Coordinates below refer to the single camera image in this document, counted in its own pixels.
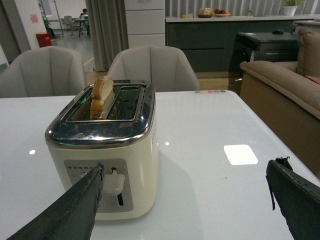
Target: pillow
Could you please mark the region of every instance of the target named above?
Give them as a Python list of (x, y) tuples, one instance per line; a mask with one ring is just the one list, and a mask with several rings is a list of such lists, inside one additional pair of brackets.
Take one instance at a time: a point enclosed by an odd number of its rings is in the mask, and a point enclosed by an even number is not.
[(302, 76), (320, 78), (320, 33), (308, 28), (298, 31), (298, 64), (296, 72)]
[(305, 77), (311, 80), (312, 82), (315, 82), (320, 85), (320, 77), (315, 77), (315, 76), (305, 76)]

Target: white flower pot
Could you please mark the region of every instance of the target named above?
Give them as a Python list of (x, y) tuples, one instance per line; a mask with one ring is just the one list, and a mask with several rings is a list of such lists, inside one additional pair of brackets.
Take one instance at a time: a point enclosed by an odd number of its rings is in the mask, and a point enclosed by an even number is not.
[(293, 16), (297, 10), (298, 6), (284, 6), (283, 7), (283, 15), (284, 16)]

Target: white cabinet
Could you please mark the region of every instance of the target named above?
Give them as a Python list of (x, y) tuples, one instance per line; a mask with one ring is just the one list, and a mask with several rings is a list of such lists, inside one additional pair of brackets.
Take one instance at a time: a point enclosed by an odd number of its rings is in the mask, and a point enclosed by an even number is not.
[(129, 48), (166, 45), (165, 0), (125, 0)]

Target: chair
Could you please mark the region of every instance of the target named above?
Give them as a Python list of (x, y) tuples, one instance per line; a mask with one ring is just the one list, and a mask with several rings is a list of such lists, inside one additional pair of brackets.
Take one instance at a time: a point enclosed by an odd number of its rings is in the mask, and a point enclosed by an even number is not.
[(186, 55), (171, 46), (144, 45), (121, 51), (107, 73), (114, 80), (152, 82), (156, 92), (199, 90)]
[(70, 26), (71, 28), (71, 36), (74, 34), (74, 31), (79, 30), (80, 31), (80, 24), (76, 23), (75, 21), (72, 20), (72, 16), (64, 16), (64, 20), (67, 25)]
[(87, 86), (82, 55), (47, 46), (20, 54), (0, 75), (0, 98), (76, 95)]

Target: toaster control panel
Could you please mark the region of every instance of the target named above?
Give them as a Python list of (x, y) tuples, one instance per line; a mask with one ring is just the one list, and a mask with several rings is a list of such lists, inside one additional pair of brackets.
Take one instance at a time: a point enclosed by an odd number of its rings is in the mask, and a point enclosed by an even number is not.
[(102, 195), (102, 199), (99, 202), (98, 213), (120, 213), (132, 211), (134, 209), (134, 205), (130, 189), (127, 162), (122, 158), (104, 160), (65, 160), (64, 166), (71, 184), (74, 185), (78, 182), (91, 169), (98, 165), (98, 163), (104, 166), (105, 175), (111, 175), (116, 170), (118, 174), (124, 175), (125, 177), (123, 189), (120, 194), (116, 196)]

